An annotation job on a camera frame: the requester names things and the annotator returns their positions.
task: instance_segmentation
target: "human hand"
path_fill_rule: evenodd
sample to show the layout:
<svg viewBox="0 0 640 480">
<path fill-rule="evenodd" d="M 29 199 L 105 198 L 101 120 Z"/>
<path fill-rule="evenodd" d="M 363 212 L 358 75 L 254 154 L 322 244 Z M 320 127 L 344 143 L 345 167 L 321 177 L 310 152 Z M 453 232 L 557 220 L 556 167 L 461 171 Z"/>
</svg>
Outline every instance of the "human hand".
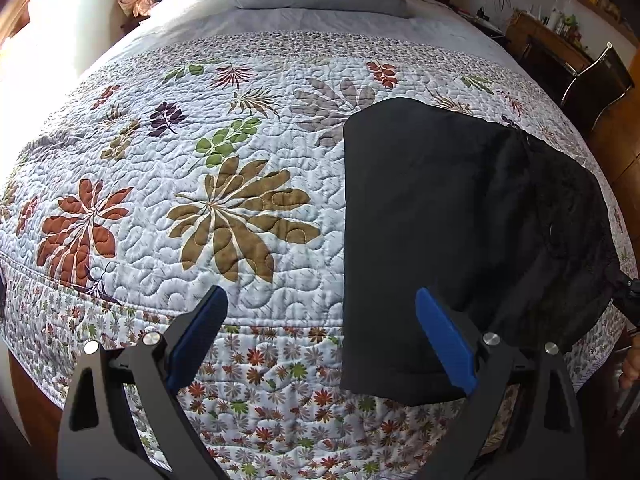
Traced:
<svg viewBox="0 0 640 480">
<path fill-rule="evenodd" d="M 640 377 L 640 335 L 633 338 L 632 345 L 622 363 L 622 375 L 620 375 L 619 381 L 620 388 L 623 390 L 630 388 L 634 381 Z"/>
</svg>

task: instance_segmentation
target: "wooden desk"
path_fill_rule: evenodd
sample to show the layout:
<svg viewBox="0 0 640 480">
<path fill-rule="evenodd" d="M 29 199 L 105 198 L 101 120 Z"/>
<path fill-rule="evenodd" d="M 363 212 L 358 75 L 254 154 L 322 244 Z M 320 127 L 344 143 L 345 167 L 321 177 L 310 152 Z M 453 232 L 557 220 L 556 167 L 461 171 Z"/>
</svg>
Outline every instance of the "wooden desk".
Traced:
<svg viewBox="0 0 640 480">
<path fill-rule="evenodd" d="M 526 12 L 521 10 L 514 11 L 506 33 L 506 37 L 510 41 L 507 45 L 507 52 L 515 59 L 520 59 L 527 46 L 529 36 L 543 43 L 545 47 L 564 60 L 576 72 L 580 72 L 593 63 L 593 60 L 585 53 L 575 48 L 565 38 L 546 28 Z"/>
</svg>

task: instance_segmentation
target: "quilt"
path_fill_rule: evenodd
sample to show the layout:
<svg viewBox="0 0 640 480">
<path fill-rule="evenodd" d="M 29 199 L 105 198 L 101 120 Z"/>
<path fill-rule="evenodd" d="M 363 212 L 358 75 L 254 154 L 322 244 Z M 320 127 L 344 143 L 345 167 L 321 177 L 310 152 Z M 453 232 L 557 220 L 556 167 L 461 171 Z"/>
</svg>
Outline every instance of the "quilt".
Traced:
<svg viewBox="0 0 640 480">
<path fill-rule="evenodd" d="M 342 127 L 388 98 L 517 126 L 574 158 L 599 180 L 622 269 L 636 275 L 600 168 L 525 76 L 384 38 L 216 36 L 110 62 L 22 150 L 0 195 L 1 330 L 12 353 L 62 407 L 84 341 L 111 349 L 163 332 L 217 284 L 228 317 L 178 401 L 232 478 L 414 474 L 461 402 L 407 407 L 338 387 Z M 387 160 L 380 178 L 402 164 L 392 151 Z M 576 388 L 623 324 L 610 306 L 566 355 Z M 166 465 L 135 388 L 128 396 L 149 457 Z"/>
</svg>

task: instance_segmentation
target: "metal screw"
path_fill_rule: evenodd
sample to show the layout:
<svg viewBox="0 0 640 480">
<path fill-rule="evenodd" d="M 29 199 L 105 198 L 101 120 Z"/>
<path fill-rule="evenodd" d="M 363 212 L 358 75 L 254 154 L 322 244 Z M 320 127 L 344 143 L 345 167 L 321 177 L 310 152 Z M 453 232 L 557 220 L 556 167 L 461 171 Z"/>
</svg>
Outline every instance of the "metal screw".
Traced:
<svg viewBox="0 0 640 480">
<path fill-rule="evenodd" d="M 160 334 L 158 332 L 147 332 L 142 338 L 142 342 L 147 346 L 153 346 L 160 341 Z"/>
<path fill-rule="evenodd" d="M 545 352 L 549 355 L 557 355 L 560 349 L 556 343 L 546 343 L 545 344 Z"/>
<path fill-rule="evenodd" d="M 487 332 L 482 336 L 482 341 L 487 346 L 498 346 L 500 344 L 500 336 L 493 332 Z"/>
<path fill-rule="evenodd" d="M 100 345 L 98 345 L 97 341 L 94 341 L 93 339 L 91 339 L 91 341 L 87 341 L 86 343 L 84 343 L 84 353 L 85 354 L 95 354 L 98 351 L 98 348 L 100 348 Z"/>
</svg>

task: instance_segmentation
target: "blue pad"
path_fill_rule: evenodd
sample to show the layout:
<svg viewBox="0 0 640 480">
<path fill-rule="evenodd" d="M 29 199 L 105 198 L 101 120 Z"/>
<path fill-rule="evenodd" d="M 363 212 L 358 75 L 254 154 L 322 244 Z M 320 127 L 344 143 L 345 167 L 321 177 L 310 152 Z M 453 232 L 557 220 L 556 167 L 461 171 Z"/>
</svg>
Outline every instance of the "blue pad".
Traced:
<svg viewBox="0 0 640 480">
<path fill-rule="evenodd" d="M 189 386 L 193 381 L 220 330 L 220 326 L 225 321 L 227 305 L 224 289 L 214 286 L 200 301 L 194 311 L 195 314 L 178 316 L 167 329 L 167 331 L 171 330 L 175 324 L 174 328 L 179 330 L 182 323 L 180 318 L 184 316 L 188 320 L 189 317 L 193 317 L 168 356 L 169 375 L 166 378 L 166 387 L 172 395 L 177 395 L 180 388 Z"/>
<path fill-rule="evenodd" d="M 474 353 L 426 288 L 415 295 L 415 313 L 451 384 L 471 394 L 478 384 Z"/>
</svg>

